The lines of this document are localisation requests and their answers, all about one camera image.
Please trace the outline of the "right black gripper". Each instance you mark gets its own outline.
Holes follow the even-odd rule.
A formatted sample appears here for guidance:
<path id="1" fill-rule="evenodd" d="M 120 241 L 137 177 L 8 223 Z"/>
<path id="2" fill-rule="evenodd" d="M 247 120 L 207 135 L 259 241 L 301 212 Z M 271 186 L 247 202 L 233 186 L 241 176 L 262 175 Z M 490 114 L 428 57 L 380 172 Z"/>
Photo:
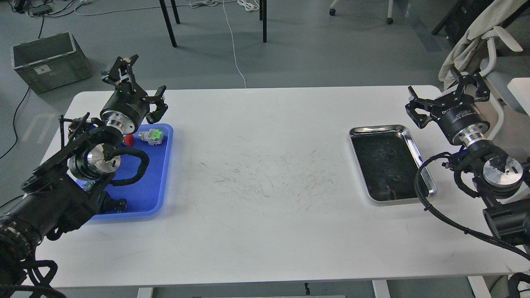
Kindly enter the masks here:
<path id="1" fill-rule="evenodd" d="M 472 96 L 474 102 L 486 102 L 490 98 L 490 90 L 479 72 L 461 73 L 456 66 L 450 67 L 454 82 L 449 87 L 456 87 L 451 92 L 453 101 L 462 101 L 464 95 Z M 442 130 L 451 145 L 462 145 L 462 130 L 475 126 L 479 132 L 485 133 L 490 123 L 485 119 L 474 103 L 444 103 L 441 100 L 423 99 L 418 97 L 412 86 L 407 87 L 411 99 L 406 104 L 407 115 L 422 130 L 434 121 Z"/>

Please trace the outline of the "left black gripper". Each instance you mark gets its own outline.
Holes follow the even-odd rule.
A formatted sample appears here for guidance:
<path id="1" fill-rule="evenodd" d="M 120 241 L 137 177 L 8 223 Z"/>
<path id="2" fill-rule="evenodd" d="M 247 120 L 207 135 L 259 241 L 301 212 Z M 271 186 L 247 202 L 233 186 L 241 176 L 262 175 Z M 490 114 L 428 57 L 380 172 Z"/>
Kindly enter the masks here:
<path id="1" fill-rule="evenodd" d="M 101 110 L 100 118 L 106 124 L 122 119 L 123 134 L 135 133 L 144 118 L 149 124 L 159 122 L 168 109 L 164 102 L 166 86 L 160 86 L 154 96 L 148 96 L 136 82 L 132 66 L 138 58 L 137 54 L 117 57 L 111 68 L 101 74 L 101 80 L 112 85 L 114 92 Z M 156 106 L 154 111 L 149 110 L 151 104 Z"/>

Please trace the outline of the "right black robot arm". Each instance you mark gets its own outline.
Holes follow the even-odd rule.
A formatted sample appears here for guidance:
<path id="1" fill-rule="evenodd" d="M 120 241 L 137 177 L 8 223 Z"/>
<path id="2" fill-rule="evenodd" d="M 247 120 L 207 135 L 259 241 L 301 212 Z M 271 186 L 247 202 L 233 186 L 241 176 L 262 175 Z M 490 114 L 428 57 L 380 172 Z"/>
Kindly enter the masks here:
<path id="1" fill-rule="evenodd" d="M 454 154 L 445 151 L 424 161 L 414 175 L 414 190 L 424 210 L 439 220 L 464 234 L 529 259 L 529 254 L 518 248 L 520 245 L 529 248 L 529 196 L 515 202 L 501 202 L 515 195 L 522 185 L 529 185 L 529 162 L 520 163 L 485 138 L 490 124 L 476 106 L 476 102 L 488 101 L 490 96 L 482 75 L 462 74 L 455 67 L 450 71 L 456 77 L 455 89 L 436 99 L 420 98 L 413 87 L 408 87 L 411 98 L 405 109 L 413 122 L 422 129 L 434 121 L 451 145 L 460 146 Z M 426 198 L 419 179 L 424 168 L 440 158 L 447 159 L 443 166 L 453 171 L 457 187 L 484 202 L 483 215 L 491 235 L 454 222 Z"/>

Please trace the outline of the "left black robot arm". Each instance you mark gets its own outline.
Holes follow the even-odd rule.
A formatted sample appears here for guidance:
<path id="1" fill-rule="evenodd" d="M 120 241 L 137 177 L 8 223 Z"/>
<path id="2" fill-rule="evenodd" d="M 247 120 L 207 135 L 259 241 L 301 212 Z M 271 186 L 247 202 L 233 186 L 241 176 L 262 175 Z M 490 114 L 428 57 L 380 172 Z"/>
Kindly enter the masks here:
<path id="1" fill-rule="evenodd" d="M 136 82 L 132 67 L 138 55 L 118 57 L 102 73 L 114 87 L 98 118 L 59 118 L 61 149 L 40 164 L 22 184 L 23 198 L 1 216 L 1 296 L 30 292 L 32 298 L 63 298 L 51 287 L 58 266 L 36 260 L 45 239 L 58 240 L 79 229 L 98 212 L 122 211 L 124 199 L 112 199 L 106 186 L 134 184 L 144 176 L 149 157 L 144 151 L 121 147 L 126 135 L 142 122 L 160 121 L 167 110 L 166 86 L 153 96 Z"/>

